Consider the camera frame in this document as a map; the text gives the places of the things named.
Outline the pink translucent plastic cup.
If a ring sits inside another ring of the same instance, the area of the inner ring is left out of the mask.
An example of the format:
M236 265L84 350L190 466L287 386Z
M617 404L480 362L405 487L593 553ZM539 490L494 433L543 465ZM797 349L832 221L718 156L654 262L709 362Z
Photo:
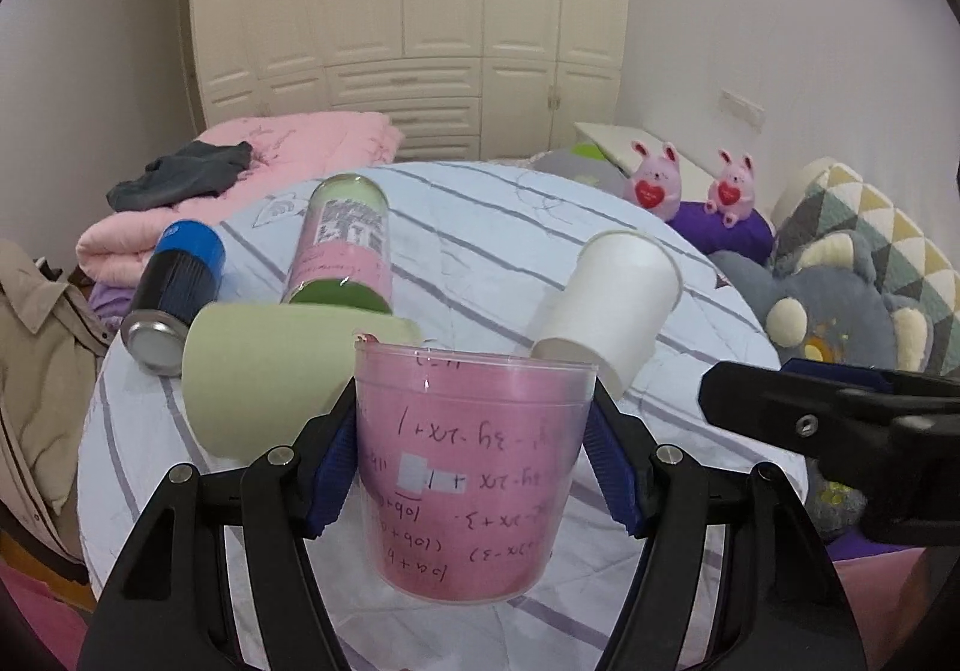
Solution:
M428 601L521 595L547 567L596 388L590 364L356 345L377 572Z

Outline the light green paper cup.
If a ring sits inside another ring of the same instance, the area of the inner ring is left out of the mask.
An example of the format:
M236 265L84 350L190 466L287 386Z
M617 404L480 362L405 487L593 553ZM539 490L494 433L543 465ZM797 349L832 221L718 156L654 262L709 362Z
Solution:
M408 318L320 304L217 302L185 340L182 398L195 439L210 455L249 463L296 439L331 411L355 370L364 335L418 345Z

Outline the white paper cup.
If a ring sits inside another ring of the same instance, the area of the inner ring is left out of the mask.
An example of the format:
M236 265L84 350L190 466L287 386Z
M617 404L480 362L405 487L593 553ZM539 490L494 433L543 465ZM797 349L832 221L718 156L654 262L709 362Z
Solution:
M679 265L658 240L638 231L597 234L548 307L530 354L594 364L619 400L656 351L682 291Z

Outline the grey paw plush pillow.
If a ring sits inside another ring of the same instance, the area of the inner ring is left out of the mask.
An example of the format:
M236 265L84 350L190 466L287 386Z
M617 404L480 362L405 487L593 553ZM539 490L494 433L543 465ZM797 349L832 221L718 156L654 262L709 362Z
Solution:
M807 245L789 272L775 273L732 252L711 257L763 325L781 366L794 359L832 366L922 374L932 343L929 318L914 302L880 293L869 245L832 233ZM805 508L823 540L859 526L861 492L823 478L807 458Z

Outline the triangle pattern quilt pillow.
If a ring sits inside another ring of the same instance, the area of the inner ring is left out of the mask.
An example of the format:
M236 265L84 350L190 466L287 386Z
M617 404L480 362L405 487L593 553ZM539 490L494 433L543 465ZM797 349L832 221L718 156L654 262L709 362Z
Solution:
M928 371L958 375L958 272L918 224L850 166L822 158L794 174L773 210L773 268L835 231L871 247L875 286L916 300L932 323Z

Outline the right pink bunny plush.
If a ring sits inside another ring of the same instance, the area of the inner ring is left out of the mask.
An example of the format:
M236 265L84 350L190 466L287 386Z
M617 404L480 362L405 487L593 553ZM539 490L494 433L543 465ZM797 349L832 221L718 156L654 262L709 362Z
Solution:
M709 215L718 215L722 224L731 229L754 213L754 160L750 155L736 158L727 150L719 150L718 155L724 166L709 185L704 211Z

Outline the pink bunny plush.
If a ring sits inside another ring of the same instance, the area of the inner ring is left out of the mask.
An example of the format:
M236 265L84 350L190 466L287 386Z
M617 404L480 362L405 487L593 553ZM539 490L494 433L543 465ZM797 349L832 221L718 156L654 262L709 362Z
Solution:
M719 150L718 155L724 166L709 185L704 211L709 215L718 215L722 224L731 229L754 213L754 160L750 155L736 158L727 150Z
M625 198L669 222L682 205L682 173L679 155L672 143L663 143L659 153L652 153L640 140L631 143L631 150L640 156L640 167L626 183Z

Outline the beige jacket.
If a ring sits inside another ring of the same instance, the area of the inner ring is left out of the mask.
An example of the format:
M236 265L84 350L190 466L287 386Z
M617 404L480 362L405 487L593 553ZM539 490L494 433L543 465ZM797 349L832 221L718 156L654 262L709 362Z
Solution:
M2 244L2 505L70 564L83 561L78 447L110 336L82 291Z

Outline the left pink bunny plush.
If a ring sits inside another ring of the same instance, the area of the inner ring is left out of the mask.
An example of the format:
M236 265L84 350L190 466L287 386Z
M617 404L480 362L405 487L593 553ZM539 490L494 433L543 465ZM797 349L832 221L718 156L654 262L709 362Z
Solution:
M663 143L659 153L652 153L640 140L631 143L631 150L640 156L640 167L626 183L625 198L669 222L682 205L682 173L679 155L672 143Z

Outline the pink green cylindrical canister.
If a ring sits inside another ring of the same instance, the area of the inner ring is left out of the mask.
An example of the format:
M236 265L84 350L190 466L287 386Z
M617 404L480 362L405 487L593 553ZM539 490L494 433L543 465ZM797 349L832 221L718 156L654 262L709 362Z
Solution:
M323 180L308 210L290 265L286 304L392 312L389 200L359 174Z

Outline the dark grey garment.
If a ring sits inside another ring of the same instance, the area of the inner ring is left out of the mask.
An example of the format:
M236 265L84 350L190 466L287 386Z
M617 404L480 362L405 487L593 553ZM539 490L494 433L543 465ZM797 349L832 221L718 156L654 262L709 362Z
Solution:
M151 161L137 179L122 180L106 194L116 213L146 212L231 189L252 161L249 142L210 145L194 140L181 150Z

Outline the pink folded quilt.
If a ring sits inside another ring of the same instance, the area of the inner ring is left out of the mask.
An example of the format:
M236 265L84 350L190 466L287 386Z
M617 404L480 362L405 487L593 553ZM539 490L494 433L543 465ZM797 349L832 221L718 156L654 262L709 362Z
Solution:
M208 128L199 139L215 146L249 143L251 167L216 197L99 219L75 247L76 265L86 276L133 288L169 224L193 219L215 226L254 201L305 180L392 163L404 134L381 112L325 111L231 119Z

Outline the white striped table cloth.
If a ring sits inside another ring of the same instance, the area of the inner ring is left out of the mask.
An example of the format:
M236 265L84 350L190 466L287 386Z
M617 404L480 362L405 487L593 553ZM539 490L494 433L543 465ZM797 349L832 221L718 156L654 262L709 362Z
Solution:
M704 422L697 390L709 366L771 368L776 353L742 297L674 229L601 190L522 167L391 164L375 167L371 179L391 205L395 311L439 348L527 353L592 236L638 229L655 237L682 273L682 299L620 407L708 467L745 471L770 460L804 488L799 456ZM107 582L151 492L181 462L218 468L185 421L179 385L142 371L124 346L112 346L78 467L80 536L94 586ZM308 552L355 668L589 669L641 548L608 517L590 466L579 463L544 575L514 600L444 606L398 593L368 562L358 499Z

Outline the cream white wardrobe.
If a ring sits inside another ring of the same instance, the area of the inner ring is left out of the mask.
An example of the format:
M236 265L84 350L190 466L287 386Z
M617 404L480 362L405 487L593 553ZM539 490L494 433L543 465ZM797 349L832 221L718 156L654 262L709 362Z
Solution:
M373 111L402 155L565 148L619 100L628 0L190 0L209 124Z

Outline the white wall switch panel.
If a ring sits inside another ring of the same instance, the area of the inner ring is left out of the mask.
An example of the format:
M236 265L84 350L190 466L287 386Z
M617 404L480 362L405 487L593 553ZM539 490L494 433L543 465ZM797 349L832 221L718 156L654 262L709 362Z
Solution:
M726 112L737 121L747 124L755 132L760 132L765 125L765 109L754 101L737 95L734 91L722 88L719 91L718 106L722 112Z

